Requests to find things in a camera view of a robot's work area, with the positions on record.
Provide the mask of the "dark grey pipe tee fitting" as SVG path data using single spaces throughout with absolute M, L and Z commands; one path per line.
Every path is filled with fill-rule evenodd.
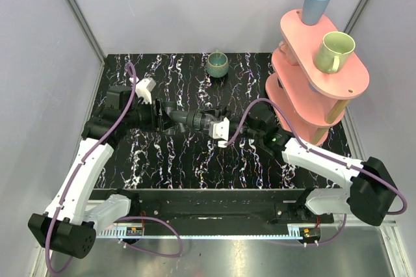
M 205 111 L 179 111 L 173 110 L 169 117 L 176 123 L 184 124 L 189 128 L 202 133 L 208 133 L 210 126 L 217 118 Z

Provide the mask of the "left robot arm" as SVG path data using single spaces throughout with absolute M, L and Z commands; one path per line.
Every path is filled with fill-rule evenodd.
M 84 125 L 77 156 L 57 195 L 42 214 L 32 214 L 28 227 L 41 247 L 84 258 L 97 234 L 116 220 L 134 222 L 142 216 L 139 196 L 121 189 L 86 210 L 95 182 L 115 148 L 131 129 L 161 131 L 172 125 L 160 101 L 153 101 L 153 79 L 131 88 L 112 86 L 95 115 Z

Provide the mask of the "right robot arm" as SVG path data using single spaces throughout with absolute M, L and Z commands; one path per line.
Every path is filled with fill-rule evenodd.
M 267 107 L 268 99 L 257 99 L 240 117 L 227 118 L 227 109 L 203 111 L 202 130 L 226 148 L 237 137 L 255 141 L 270 156 L 288 165 L 304 168 L 337 184 L 336 189 L 305 190 L 296 200 L 295 215 L 311 222 L 317 215 L 352 214 L 360 221 L 379 226 L 391 214 L 398 189 L 383 162 L 375 157 L 366 161 L 337 155 L 314 146 L 275 121 Z

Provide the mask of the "teal ceramic bowl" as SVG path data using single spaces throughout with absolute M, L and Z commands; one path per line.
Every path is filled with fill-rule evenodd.
M 216 51 L 207 57 L 205 71 L 214 78 L 222 78 L 228 73 L 228 57 L 224 53 Z

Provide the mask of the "pink three-tier shelf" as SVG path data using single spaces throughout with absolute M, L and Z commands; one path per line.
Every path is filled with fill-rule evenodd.
M 367 89 L 370 77 L 356 54 L 333 74 L 318 70 L 313 62 L 326 33 L 335 31 L 331 20 L 322 16 L 316 25 L 301 21 L 295 9 L 281 17 L 283 40 L 271 58 L 274 73 L 266 80 L 265 90 L 277 108 L 282 127 L 295 131 L 314 145 L 322 144 L 330 127 L 338 124 L 350 101 Z

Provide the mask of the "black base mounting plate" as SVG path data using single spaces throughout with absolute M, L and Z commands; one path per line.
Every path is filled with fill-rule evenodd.
M 331 224 L 333 215 L 306 209 L 309 189 L 95 189 L 91 199 L 132 196 L 132 215 L 165 220 L 198 217 L 255 217 L 278 224 Z

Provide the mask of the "green ceramic mug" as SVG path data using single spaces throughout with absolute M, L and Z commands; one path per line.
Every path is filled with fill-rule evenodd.
M 356 47 L 355 40 L 344 32 L 326 33 L 313 62 L 321 72 L 333 74 L 341 70 Z

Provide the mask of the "blue plastic cup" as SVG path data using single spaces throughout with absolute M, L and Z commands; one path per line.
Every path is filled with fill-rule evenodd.
M 304 0 L 301 20 L 308 26 L 316 25 L 323 16 L 330 0 Z

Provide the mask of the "aluminium rail frame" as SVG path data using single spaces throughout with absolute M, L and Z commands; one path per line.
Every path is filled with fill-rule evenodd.
M 153 216 L 124 217 L 113 222 L 97 236 L 121 238 L 128 241 L 141 237 L 154 238 L 173 236 L 185 238 L 197 237 L 290 237 L 292 224 L 267 222 L 255 217 L 198 217 L 162 219 Z

